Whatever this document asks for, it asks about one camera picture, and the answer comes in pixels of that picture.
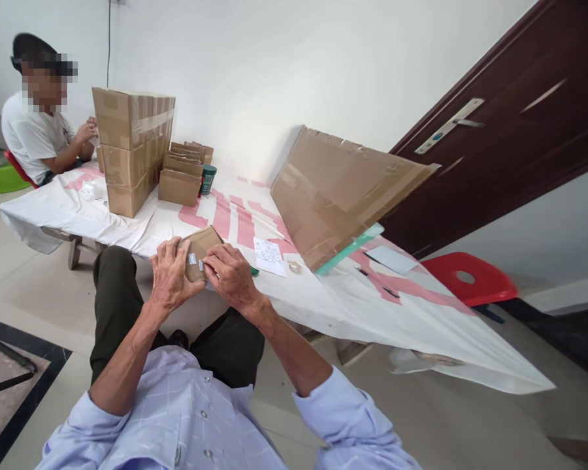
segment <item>man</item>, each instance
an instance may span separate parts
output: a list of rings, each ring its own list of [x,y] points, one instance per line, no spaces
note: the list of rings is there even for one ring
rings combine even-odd
[[[318,469],[419,469],[372,398],[329,365],[272,308],[250,265],[228,243],[208,250],[205,274],[231,308],[189,351],[166,345],[159,327],[204,289],[185,277],[189,240],[151,257],[143,303],[135,261],[120,247],[94,265],[93,385],[52,434],[40,469],[284,469],[249,409],[265,340],[291,379],[307,426],[327,446]]]
[[[59,112],[76,68],[43,40],[28,33],[15,36],[11,62],[22,74],[22,90],[2,109],[2,133],[24,172],[42,186],[91,160],[97,123],[91,117],[75,133]]]

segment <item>door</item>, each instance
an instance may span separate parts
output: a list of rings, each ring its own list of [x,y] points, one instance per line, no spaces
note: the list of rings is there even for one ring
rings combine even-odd
[[[391,153],[442,165],[380,221],[417,258],[588,171],[588,0],[539,1]]]

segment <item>hand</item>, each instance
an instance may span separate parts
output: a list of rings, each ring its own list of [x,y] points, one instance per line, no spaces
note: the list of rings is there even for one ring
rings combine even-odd
[[[84,144],[85,142],[89,142],[90,139],[93,137],[98,137],[98,134],[96,132],[96,126],[94,124],[91,124],[90,122],[86,122],[78,128],[74,140],[80,142],[81,144]]]
[[[257,290],[250,264],[230,243],[215,245],[203,258],[204,273],[229,305],[255,326],[263,320],[263,307],[269,301]]]
[[[181,237],[174,237],[157,247],[157,254],[150,257],[154,273],[152,295],[148,300],[164,314],[163,322],[170,313],[204,289],[205,281],[189,282],[185,276],[188,261],[189,239],[177,249]]]

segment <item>green cap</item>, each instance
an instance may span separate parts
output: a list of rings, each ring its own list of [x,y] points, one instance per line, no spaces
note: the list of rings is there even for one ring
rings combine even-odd
[[[203,165],[203,174],[216,174],[218,169],[212,165]]]

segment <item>door frame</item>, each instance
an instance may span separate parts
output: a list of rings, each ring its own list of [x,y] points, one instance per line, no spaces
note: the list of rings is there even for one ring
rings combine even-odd
[[[402,158],[420,162],[423,155],[413,153],[408,149],[410,144],[413,144],[414,140],[422,143],[426,141],[431,135],[433,135],[447,120],[454,114],[451,111],[450,106],[456,98],[461,96],[461,93],[480,75],[485,72],[502,54],[519,40],[523,34],[530,28],[537,19],[543,14],[550,10],[556,5],[559,0],[538,0],[528,11],[520,18],[506,33],[505,35],[399,140],[399,142],[389,152],[393,155],[401,156]],[[500,80],[503,82],[507,80],[506,76],[501,76]],[[478,230],[485,225],[492,223],[500,217],[510,213],[528,202],[542,196],[553,189],[575,179],[576,177],[588,172],[587,164],[571,171],[567,175],[555,178],[547,182],[544,186],[537,187],[535,190],[528,192],[524,197],[519,198],[514,204],[510,204],[506,209],[493,212],[491,217],[488,217],[486,222],[475,221],[474,224],[468,224],[469,231],[464,235],[459,236],[453,240],[449,239],[444,242],[441,246],[430,246],[421,253],[416,253],[418,257],[423,257],[431,254],[456,240],[459,240],[463,236]],[[402,202],[402,204],[409,204],[409,200]],[[392,210],[384,217],[391,216]]]

